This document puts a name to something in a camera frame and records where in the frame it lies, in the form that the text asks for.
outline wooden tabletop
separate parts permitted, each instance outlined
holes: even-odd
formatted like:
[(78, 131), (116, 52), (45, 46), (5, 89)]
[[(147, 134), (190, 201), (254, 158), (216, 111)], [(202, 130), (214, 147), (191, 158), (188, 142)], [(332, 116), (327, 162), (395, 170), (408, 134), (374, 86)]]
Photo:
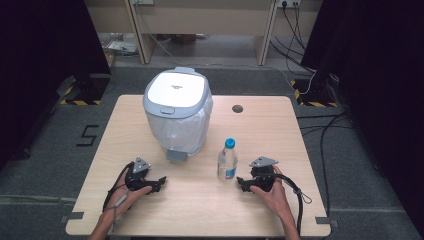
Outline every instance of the wooden tabletop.
[[(312, 198), (304, 204), (302, 236), (327, 236), (329, 225), (317, 224), (325, 210), (297, 120), (287, 97), (213, 96), (214, 106), (205, 144), (183, 162), (166, 159), (152, 136), (142, 95), (121, 96), (113, 110), (66, 231), (89, 235), (102, 212), (107, 191), (124, 166), (137, 156), (151, 164), (147, 180), (166, 176), (160, 192), (142, 197), (120, 216), (114, 235), (162, 237), (277, 237), (284, 236), (279, 219), (253, 193), (242, 192), (234, 178), (216, 177), (217, 157), (225, 139), (236, 140), (236, 176), (251, 179), (249, 163), (260, 156), (279, 161), (283, 174)], [(234, 105), (243, 112), (235, 113)], [(297, 197), (286, 186), (294, 218)]]

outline bottle label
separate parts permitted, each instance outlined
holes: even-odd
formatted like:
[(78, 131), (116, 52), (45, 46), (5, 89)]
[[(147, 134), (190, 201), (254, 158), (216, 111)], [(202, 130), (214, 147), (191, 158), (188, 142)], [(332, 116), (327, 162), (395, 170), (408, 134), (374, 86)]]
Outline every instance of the bottle label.
[(233, 168), (231, 170), (227, 170), (225, 173), (225, 178), (230, 179), (233, 178), (236, 175), (236, 168)]

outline blue bottle cap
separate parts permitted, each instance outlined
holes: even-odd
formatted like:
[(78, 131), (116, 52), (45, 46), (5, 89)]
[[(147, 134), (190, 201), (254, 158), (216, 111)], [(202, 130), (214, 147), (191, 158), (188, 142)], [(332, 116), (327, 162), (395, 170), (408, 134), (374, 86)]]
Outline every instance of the blue bottle cap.
[(225, 147), (228, 149), (232, 149), (234, 148), (234, 146), (236, 145), (236, 140), (232, 139), (232, 138), (227, 138), (227, 140), (225, 140)]

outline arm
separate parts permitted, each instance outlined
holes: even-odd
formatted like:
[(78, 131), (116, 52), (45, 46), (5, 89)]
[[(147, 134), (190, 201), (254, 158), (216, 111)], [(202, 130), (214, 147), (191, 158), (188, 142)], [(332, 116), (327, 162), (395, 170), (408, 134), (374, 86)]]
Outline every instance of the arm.
[[(277, 174), (281, 174), (280, 169), (277, 166), (273, 166)], [(290, 210), (289, 203), (287, 202), (286, 192), (283, 187), (283, 182), (280, 178), (277, 178), (272, 186), (271, 191), (265, 192), (259, 187), (251, 186), (250, 190), (255, 194), (259, 195), (266, 205), (277, 214), (280, 218), (281, 224), (283, 225), (285, 237), (287, 240), (298, 240), (300, 239), (297, 233), (296, 224), (293, 218), (293, 214)]]
[[(106, 209), (108, 210), (105, 209), (105, 211), (100, 215), (97, 225), (90, 235), (90, 240), (104, 240), (109, 232), (110, 227), (113, 224), (114, 218), (124, 213), (128, 208), (131, 207), (134, 202), (136, 202), (139, 198), (141, 198), (143, 195), (149, 193), (152, 190), (152, 187), (148, 186), (141, 188), (137, 191), (129, 191), (128, 188), (125, 186), (125, 175), (126, 172), (122, 174), (122, 177), (117, 184), (117, 186), (120, 187), (115, 190), (107, 204)], [(125, 201), (122, 202), (121, 205), (116, 208), (116, 216), (114, 216), (115, 214), (113, 206), (125, 194), (127, 194), (127, 198), (125, 199)]]

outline plastic water bottle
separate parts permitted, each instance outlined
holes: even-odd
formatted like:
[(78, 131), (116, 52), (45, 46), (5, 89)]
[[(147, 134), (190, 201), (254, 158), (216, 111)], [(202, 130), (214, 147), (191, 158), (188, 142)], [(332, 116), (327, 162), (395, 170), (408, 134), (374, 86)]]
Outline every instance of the plastic water bottle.
[(236, 175), (238, 157), (235, 151), (236, 141), (225, 140), (225, 147), (218, 155), (218, 178), (231, 179)]

